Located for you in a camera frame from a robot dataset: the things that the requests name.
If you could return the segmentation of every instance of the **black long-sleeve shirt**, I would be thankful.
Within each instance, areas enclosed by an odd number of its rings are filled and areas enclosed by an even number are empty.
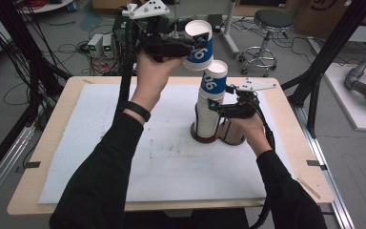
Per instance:
[[[143,126],[121,114],[71,177],[51,228],[123,228],[132,157]],[[275,228],[326,228],[315,202],[291,179],[274,151],[257,159]]]

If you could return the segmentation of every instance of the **hand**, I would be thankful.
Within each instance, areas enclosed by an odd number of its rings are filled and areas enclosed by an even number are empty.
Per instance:
[[[180,66],[185,58],[165,59],[163,63],[159,63],[144,51],[141,51],[137,58],[138,81],[132,96],[132,102],[150,112],[158,102],[162,90],[168,83],[171,72]],[[135,113],[130,110],[126,110],[126,113],[132,115],[141,123],[145,122],[143,122],[143,118],[134,115]]]
[[[263,122],[258,114],[246,119],[230,118],[230,121],[241,128],[256,156],[272,150],[264,135]]]

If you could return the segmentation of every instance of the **black wristband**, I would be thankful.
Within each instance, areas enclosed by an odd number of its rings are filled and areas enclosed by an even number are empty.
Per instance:
[[[151,117],[151,113],[147,111],[147,109],[139,106],[138,104],[136,103],[133,103],[131,101],[126,101],[123,103],[122,105],[122,108],[123,110],[124,109],[129,109],[129,110],[132,110],[133,112],[141,115],[145,121],[147,122],[148,120],[150,120],[150,117]]]

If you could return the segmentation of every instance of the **white plastic mount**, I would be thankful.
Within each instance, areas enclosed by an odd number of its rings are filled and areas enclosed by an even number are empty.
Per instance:
[[[236,86],[236,89],[242,92],[254,92],[266,89],[273,89],[275,87],[276,85],[274,83],[266,83],[247,77],[240,85]]]
[[[168,14],[171,11],[161,0],[150,0],[137,8],[136,4],[129,4],[127,10],[123,10],[123,16],[128,16],[130,19],[139,19],[152,16]]]

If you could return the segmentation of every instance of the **gray stool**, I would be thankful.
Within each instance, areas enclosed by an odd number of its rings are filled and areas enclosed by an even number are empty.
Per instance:
[[[243,63],[241,73],[247,74],[248,64],[265,68],[263,77],[269,75],[269,69],[277,68],[277,57],[267,49],[270,36],[273,32],[285,32],[293,25],[293,18],[289,14],[279,10],[259,10],[254,14],[254,23],[267,31],[260,47],[250,47],[239,55],[239,62]]]

